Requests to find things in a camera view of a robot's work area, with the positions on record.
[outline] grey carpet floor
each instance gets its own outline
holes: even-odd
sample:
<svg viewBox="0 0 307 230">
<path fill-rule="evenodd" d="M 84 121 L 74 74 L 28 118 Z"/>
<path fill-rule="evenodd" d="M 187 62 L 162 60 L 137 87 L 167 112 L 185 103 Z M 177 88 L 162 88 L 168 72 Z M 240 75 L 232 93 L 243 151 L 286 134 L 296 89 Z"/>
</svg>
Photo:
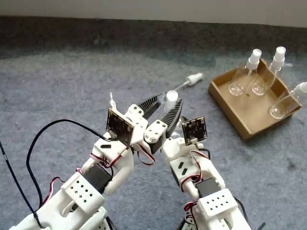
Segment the grey carpet floor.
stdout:
<svg viewBox="0 0 307 230">
<path fill-rule="evenodd" d="M 48 122 L 71 118 L 103 132 L 109 92 L 120 111 L 170 90 L 199 71 L 206 79 L 181 92 L 183 115 L 205 115 L 205 146 L 226 185 L 245 205 L 251 226 L 306 229 L 306 109 L 242 141 L 208 95 L 210 80 L 246 60 L 253 48 L 270 60 L 287 48 L 284 81 L 306 81 L 307 29 L 262 25 L 201 24 L 50 18 L 0 18 L 0 140 L 31 204 L 38 205 L 25 158 Z M 54 176 L 68 179 L 88 158 L 97 137 L 71 124 L 39 139 L 31 165 L 44 195 Z M 189 201 L 163 156 L 155 166 L 135 159 L 133 175 L 105 207 L 120 230 L 174 230 Z M 0 161 L 0 228 L 19 223 L 29 209 Z"/>
</svg>

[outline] white plastic housing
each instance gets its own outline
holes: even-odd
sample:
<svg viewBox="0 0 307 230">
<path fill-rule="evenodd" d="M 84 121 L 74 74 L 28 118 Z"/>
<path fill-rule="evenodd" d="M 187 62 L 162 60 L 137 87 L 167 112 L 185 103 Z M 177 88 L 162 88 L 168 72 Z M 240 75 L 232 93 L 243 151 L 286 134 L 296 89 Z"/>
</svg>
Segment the white plastic housing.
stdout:
<svg viewBox="0 0 307 230">
<path fill-rule="evenodd" d="M 146 129 L 144 139 L 147 143 L 156 143 L 166 130 L 167 124 L 161 120 L 156 120 Z"/>
<path fill-rule="evenodd" d="M 103 145 L 111 145 L 111 148 L 102 148 Z M 113 176 L 112 180 L 105 187 L 104 194 L 111 195 L 114 193 L 131 175 L 134 168 L 133 154 L 130 149 L 125 150 L 126 146 L 120 141 L 105 141 L 99 139 L 92 150 L 92 153 L 100 158 L 106 156 L 108 162 L 113 161 L 121 152 L 121 158 L 119 158 L 114 167 L 117 169 L 117 173 Z M 99 161 L 94 158 L 89 158 L 87 162 L 82 166 L 82 170 L 85 172 L 94 163 Z"/>
<path fill-rule="evenodd" d="M 80 230 L 110 230 L 106 221 L 106 216 L 106 210 L 100 207 L 99 210 L 83 224 Z"/>
<path fill-rule="evenodd" d="M 238 207 L 228 188 L 200 198 L 197 205 L 206 219 Z"/>
<path fill-rule="evenodd" d="M 103 196 L 79 173 L 75 173 L 61 189 L 88 215 L 104 203 Z"/>
<path fill-rule="evenodd" d="M 63 210 L 71 202 L 80 205 L 73 212 L 63 215 Z M 78 230 L 103 205 L 104 198 L 76 172 L 38 211 L 41 224 L 51 230 Z M 10 230 L 40 230 L 33 214 L 24 218 L 16 227 Z"/>
<path fill-rule="evenodd" d="M 131 139 L 131 145 L 134 143 L 140 142 L 143 140 L 143 134 L 148 125 L 148 121 L 143 118 L 144 111 L 137 106 L 136 104 L 132 104 L 128 111 L 124 114 L 124 117 L 131 120 L 134 126 L 134 131 Z"/>
</svg>

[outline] plastic part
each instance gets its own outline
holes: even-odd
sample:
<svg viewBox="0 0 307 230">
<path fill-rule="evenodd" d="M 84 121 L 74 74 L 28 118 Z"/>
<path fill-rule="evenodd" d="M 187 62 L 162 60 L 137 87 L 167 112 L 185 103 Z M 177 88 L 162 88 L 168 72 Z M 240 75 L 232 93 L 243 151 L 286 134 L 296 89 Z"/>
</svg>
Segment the plastic part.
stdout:
<svg viewBox="0 0 307 230">
<path fill-rule="evenodd" d="M 247 68 L 249 70 L 257 69 L 260 57 L 261 57 L 261 50 L 254 49 L 246 63 Z"/>
<path fill-rule="evenodd" d="M 187 77 L 188 85 L 192 86 L 203 78 L 203 73 L 193 74 Z"/>
<path fill-rule="evenodd" d="M 145 131 L 144 139 L 147 143 L 156 143 L 159 138 L 165 134 L 167 129 L 167 124 L 160 120 L 153 122 Z"/>
<path fill-rule="evenodd" d="M 110 230 L 111 228 L 106 218 L 107 211 L 103 207 L 100 207 L 79 230 Z"/>
<path fill-rule="evenodd" d="M 295 92 L 307 93 L 307 82 L 300 83 L 295 87 Z"/>
<path fill-rule="evenodd" d="M 178 100 L 178 93 L 174 90 L 166 93 L 166 101 L 164 105 L 164 111 L 168 112 L 175 107 L 176 101 Z"/>
<path fill-rule="evenodd" d="M 116 110 L 116 103 L 113 100 L 113 94 L 110 92 L 110 108 L 115 109 Z"/>
<path fill-rule="evenodd" d="M 111 148 L 104 149 L 101 146 L 110 145 Z M 113 194 L 124 182 L 129 178 L 134 168 L 133 154 L 130 149 L 126 149 L 126 146 L 120 141 L 105 141 L 99 139 L 92 150 L 92 153 L 97 157 L 102 158 L 105 156 L 108 162 L 113 161 L 122 152 L 121 157 L 115 162 L 113 167 L 117 169 L 117 173 L 113 176 L 113 179 L 107 184 L 104 190 L 104 194 Z M 82 171 L 85 172 L 91 165 L 98 163 L 97 160 L 89 158 L 87 162 L 82 166 Z"/>
<path fill-rule="evenodd" d="M 148 126 L 148 121 L 143 117 L 143 114 L 143 110 L 136 104 L 132 104 L 124 114 L 134 125 L 134 131 L 130 142 L 131 145 L 144 139 L 144 132 Z"/>
<path fill-rule="evenodd" d="M 88 215 L 104 203 L 103 196 L 79 173 L 75 173 L 61 189 Z"/>
<path fill-rule="evenodd" d="M 226 210 L 238 207 L 236 200 L 228 188 L 200 198 L 197 206 L 205 215 L 206 219 L 216 216 Z"/>
<path fill-rule="evenodd" d="M 176 102 L 176 105 L 173 109 L 171 109 L 162 119 L 161 121 L 167 124 L 166 130 L 166 138 L 169 138 L 176 128 L 176 124 L 180 118 L 181 110 L 182 110 L 182 99 L 179 99 Z"/>
<path fill-rule="evenodd" d="M 112 176 L 99 164 L 94 164 L 83 177 L 101 194 L 112 180 Z"/>
<path fill-rule="evenodd" d="M 159 99 L 163 97 L 163 93 L 148 98 L 146 101 L 138 104 L 138 106 L 144 111 L 143 117 L 148 119 L 161 105 Z"/>
<path fill-rule="evenodd" d="M 284 55 L 286 53 L 286 48 L 283 46 L 279 46 L 276 48 L 275 55 L 273 57 L 273 61 L 270 64 L 270 69 L 275 72 L 279 68 L 281 68 L 284 64 Z"/>
<path fill-rule="evenodd" d="M 220 186 L 212 177 L 197 183 L 195 186 L 199 191 L 200 197 L 205 197 L 221 190 Z"/>
</svg>

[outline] cardboard tray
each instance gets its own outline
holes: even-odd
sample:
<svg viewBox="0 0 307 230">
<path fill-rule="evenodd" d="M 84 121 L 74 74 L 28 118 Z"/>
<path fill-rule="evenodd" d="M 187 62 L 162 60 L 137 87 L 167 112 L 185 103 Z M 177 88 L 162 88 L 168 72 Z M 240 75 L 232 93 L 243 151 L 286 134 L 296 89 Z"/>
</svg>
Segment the cardboard tray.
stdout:
<svg viewBox="0 0 307 230">
<path fill-rule="evenodd" d="M 263 59 L 260 60 L 257 71 L 261 77 L 264 77 L 264 74 L 271 74 L 273 76 L 273 73 L 269 71 L 268 65 Z M 292 112 L 283 119 L 273 118 L 270 115 L 269 108 L 278 100 L 282 93 L 289 94 L 286 85 L 280 78 L 277 78 L 273 86 L 263 96 L 257 96 L 250 91 L 251 93 L 247 95 L 243 94 L 236 97 L 228 91 L 228 85 L 235 72 L 236 69 L 214 78 L 209 86 L 209 94 L 221 107 L 243 140 L 249 139 L 286 117 L 291 116 L 302 107 L 292 97 L 292 103 L 295 103 Z"/>
</svg>

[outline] clear glass bottle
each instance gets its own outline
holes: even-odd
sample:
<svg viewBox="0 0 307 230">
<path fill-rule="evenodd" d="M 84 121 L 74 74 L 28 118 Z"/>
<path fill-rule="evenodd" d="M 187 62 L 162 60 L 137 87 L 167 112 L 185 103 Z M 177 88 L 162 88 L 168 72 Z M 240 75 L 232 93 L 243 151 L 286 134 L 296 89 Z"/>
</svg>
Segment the clear glass bottle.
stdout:
<svg viewBox="0 0 307 230">
<path fill-rule="evenodd" d="M 270 114 L 276 119 L 282 119 L 289 113 L 291 113 L 297 104 L 293 101 L 294 97 L 301 104 L 307 100 L 307 82 L 303 82 L 297 85 L 289 95 L 283 93 L 278 101 L 270 107 Z"/>
<path fill-rule="evenodd" d="M 257 67 L 261 56 L 261 50 L 254 49 L 245 65 L 237 68 L 231 83 L 229 92 L 234 96 L 240 96 L 248 89 L 258 76 Z"/>
<path fill-rule="evenodd" d="M 284 55 L 286 53 L 286 49 L 282 46 L 276 48 L 275 55 L 273 57 L 272 63 L 270 64 L 271 73 L 262 73 L 255 82 L 251 85 L 251 89 L 254 94 L 258 96 L 264 95 L 268 89 L 272 87 L 275 82 L 276 77 L 280 77 L 280 73 L 284 64 Z"/>
</svg>

